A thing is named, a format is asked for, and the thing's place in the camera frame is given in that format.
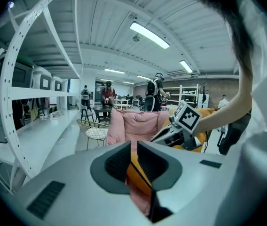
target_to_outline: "pink chair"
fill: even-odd
[[[169,114],[162,112],[131,112],[113,109],[106,145],[116,145],[131,141],[131,152],[137,153],[138,141],[150,141],[163,127]],[[130,197],[145,215],[149,214],[150,197],[136,187],[128,177],[126,184],[130,188]]]

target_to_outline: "long dark hair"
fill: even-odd
[[[249,64],[249,55],[253,50],[253,42],[248,34],[243,18],[239,13],[236,0],[197,0],[205,6],[218,12],[230,25],[233,37],[232,47],[241,68],[249,77],[252,71]]]

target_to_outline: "pink cushion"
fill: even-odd
[[[137,141],[150,141],[161,130],[168,112],[131,112],[113,109],[106,145],[131,141],[132,151],[137,150]]]

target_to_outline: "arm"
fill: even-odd
[[[200,120],[194,134],[209,131],[230,123],[243,117],[251,109],[252,77],[249,78],[239,67],[239,90],[237,95],[217,112]]]
[[[113,94],[113,96],[112,96],[111,99],[112,99],[112,100],[116,99],[116,92],[115,92],[115,89],[113,90],[113,93],[112,93],[112,94]]]
[[[102,100],[105,100],[105,89],[102,89]]]
[[[169,96],[164,92],[164,90],[163,90],[162,87],[160,87],[159,90],[160,90],[160,93],[161,93],[162,96],[164,96],[164,97],[166,97],[166,98],[169,98]]]

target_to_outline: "person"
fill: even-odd
[[[262,112],[251,96],[267,77],[267,16],[258,8],[256,0],[197,1],[218,12],[226,22],[239,62],[239,90],[227,106],[203,118],[194,133],[233,123],[252,109],[249,124],[238,141],[243,143],[252,135],[267,130]]]
[[[162,73],[157,73],[153,79],[153,82],[157,84],[157,90],[158,90],[157,94],[154,95],[155,104],[152,110],[154,112],[161,111],[162,96],[166,98],[170,98],[170,95],[164,92],[163,81],[164,81],[164,78],[163,78]]]
[[[227,95],[222,95],[222,100],[219,101],[218,109],[225,107],[229,103]],[[228,125],[223,125],[217,129],[218,132],[226,133],[228,130]]]
[[[90,106],[90,95],[91,92],[87,89],[87,85],[85,85],[84,89],[81,91],[81,104],[83,106]]]
[[[102,106],[113,106],[113,101],[116,97],[115,90],[111,87],[111,81],[106,81],[106,87],[102,89]]]
[[[222,95],[222,100],[219,101],[218,109],[225,107],[229,103],[227,95]]]

